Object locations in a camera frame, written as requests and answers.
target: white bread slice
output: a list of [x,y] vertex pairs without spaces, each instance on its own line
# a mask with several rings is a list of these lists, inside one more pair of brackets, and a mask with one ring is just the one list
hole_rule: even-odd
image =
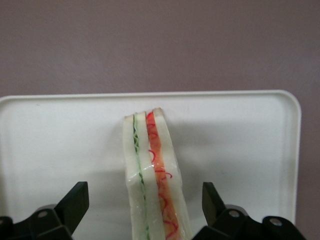
[[152,112],[161,142],[161,154],[164,168],[167,173],[172,174],[171,178],[167,176],[167,181],[173,201],[175,215],[179,224],[181,239],[190,240],[193,238],[193,232],[190,225],[186,201],[182,192],[182,177],[170,133],[162,109],[155,108]]
[[[134,144],[134,128],[138,138],[137,151]],[[125,118],[123,123],[123,147],[126,164],[126,185],[131,211],[132,239],[165,240],[156,175],[149,153],[150,146],[145,112]]]

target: white tray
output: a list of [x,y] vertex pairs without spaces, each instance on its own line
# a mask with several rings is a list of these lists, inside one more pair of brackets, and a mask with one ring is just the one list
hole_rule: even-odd
[[88,181],[76,240],[131,238],[122,123],[161,107],[194,233],[206,224],[202,182],[255,220],[295,221],[301,110],[288,92],[9,96],[0,100],[0,216],[14,222]]

